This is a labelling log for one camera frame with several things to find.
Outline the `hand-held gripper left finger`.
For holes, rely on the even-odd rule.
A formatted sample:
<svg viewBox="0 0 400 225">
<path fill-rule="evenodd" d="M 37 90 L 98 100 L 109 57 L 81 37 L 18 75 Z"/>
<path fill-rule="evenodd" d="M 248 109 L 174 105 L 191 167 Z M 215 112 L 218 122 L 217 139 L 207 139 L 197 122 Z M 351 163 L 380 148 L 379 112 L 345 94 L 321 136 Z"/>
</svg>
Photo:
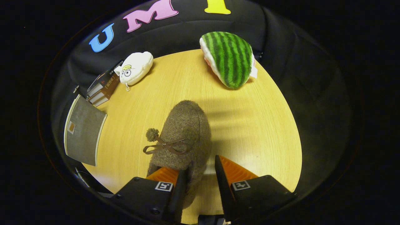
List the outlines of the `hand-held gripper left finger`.
<svg viewBox="0 0 400 225">
<path fill-rule="evenodd" d="M 141 224 L 180 224 L 189 169 L 178 172 L 176 184 L 134 177 L 113 197 Z"/>
</svg>

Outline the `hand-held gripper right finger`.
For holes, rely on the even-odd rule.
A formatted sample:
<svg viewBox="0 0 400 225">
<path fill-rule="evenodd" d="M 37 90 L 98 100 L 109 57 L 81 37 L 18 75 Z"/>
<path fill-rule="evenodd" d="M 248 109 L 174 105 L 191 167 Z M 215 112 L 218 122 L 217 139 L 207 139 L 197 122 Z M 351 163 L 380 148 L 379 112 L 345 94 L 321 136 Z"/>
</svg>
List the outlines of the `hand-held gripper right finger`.
<svg viewBox="0 0 400 225">
<path fill-rule="evenodd" d="M 215 171 L 227 222 L 266 222 L 296 198 L 273 176 L 257 176 L 221 155 Z"/>
</svg>

